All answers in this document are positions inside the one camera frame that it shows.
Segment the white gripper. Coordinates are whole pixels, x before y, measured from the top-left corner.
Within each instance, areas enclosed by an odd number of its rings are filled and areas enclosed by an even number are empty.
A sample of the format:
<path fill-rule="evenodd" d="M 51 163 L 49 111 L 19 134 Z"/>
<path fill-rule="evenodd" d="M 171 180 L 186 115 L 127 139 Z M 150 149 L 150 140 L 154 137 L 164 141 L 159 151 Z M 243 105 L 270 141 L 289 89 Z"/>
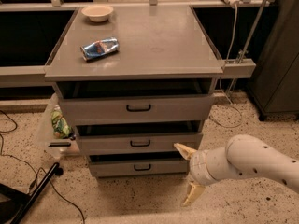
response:
<path fill-rule="evenodd" d="M 174 144 L 175 149 L 185 160 L 190 160 L 190 176 L 196 182 L 189 182 L 187 195 L 182 205 L 184 207 L 193 204 L 205 191 L 205 186 L 212 185 L 217 180 L 207 169 L 207 151 L 196 151 L 196 149 L 185 146 L 181 143 Z"/>

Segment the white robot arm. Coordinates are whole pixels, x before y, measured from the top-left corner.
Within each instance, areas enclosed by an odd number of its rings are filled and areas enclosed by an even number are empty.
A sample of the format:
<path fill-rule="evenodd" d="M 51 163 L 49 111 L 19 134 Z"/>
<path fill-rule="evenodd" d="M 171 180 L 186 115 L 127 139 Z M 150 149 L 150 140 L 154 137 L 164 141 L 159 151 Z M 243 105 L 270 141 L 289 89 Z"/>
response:
<path fill-rule="evenodd" d="M 236 135 L 225 147 L 210 150 L 195 150 L 181 143 L 175 143 L 174 147 L 189 162 L 188 190 L 183 206 L 194 203 L 205 187 L 225 179 L 262 177 L 299 192 L 299 160 L 254 136 Z"/>

